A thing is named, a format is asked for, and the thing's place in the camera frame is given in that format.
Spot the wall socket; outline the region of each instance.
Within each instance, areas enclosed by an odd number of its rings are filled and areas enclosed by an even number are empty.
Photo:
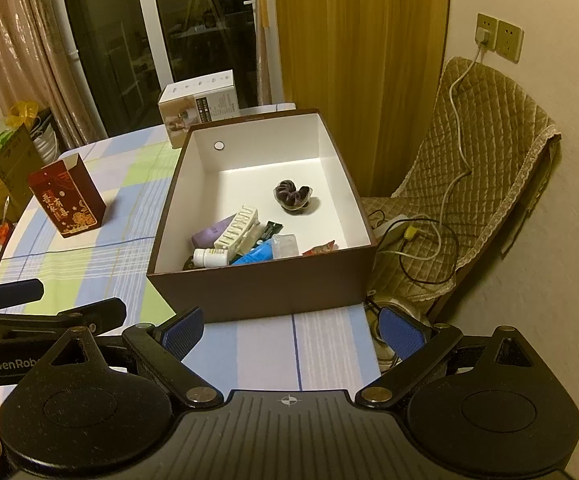
[[[518,63],[521,58],[521,48],[523,47],[523,29],[511,23],[498,22],[498,33],[496,38],[496,52],[505,59]]]
[[[487,14],[479,13],[476,18],[476,28],[478,29],[478,27],[483,27],[490,33],[489,40],[487,40],[487,43],[484,43],[483,46],[488,50],[495,50],[496,34],[498,33],[498,20],[492,16],[487,16]]]

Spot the checkered tablecloth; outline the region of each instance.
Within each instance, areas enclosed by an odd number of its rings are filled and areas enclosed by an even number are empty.
[[[56,314],[117,297],[127,305],[126,326],[159,324],[173,312],[146,269],[180,150],[156,126],[75,151],[108,204],[103,226],[62,238],[32,199],[4,253],[0,282],[39,278],[45,295],[10,312]],[[379,375],[361,305],[208,324],[184,363],[226,395],[233,388],[345,388],[353,396]]]

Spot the yellow connector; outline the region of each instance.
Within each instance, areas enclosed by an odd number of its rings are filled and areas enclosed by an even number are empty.
[[[413,238],[416,236],[416,233],[418,232],[418,229],[414,226],[407,226],[407,229],[405,230],[405,234],[403,235],[403,238],[405,240],[407,240],[408,242],[411,242],[413,240]]]

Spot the blue tube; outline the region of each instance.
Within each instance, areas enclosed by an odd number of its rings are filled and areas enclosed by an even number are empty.
[[[253,248],[245,256],[241,256],[232,265],[253,264],[255,262],[266,262],[267,260],[273,259],[274,255],[272,254],[272,239],[270,238],[258,247]]]

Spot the purple tube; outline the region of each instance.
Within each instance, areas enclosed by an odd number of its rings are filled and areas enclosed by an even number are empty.
[[[220,238],[220,235],[223,234],[223,232],[225,232],[225,229],[228,228],[228,225],[230,225],[230,222],[235,216],[236,214],[228,216],[220,222],[216,222],[212,227],[208,227],[207,229],[192,235],[192,245],[194,248],[213,249],[214,242]]]

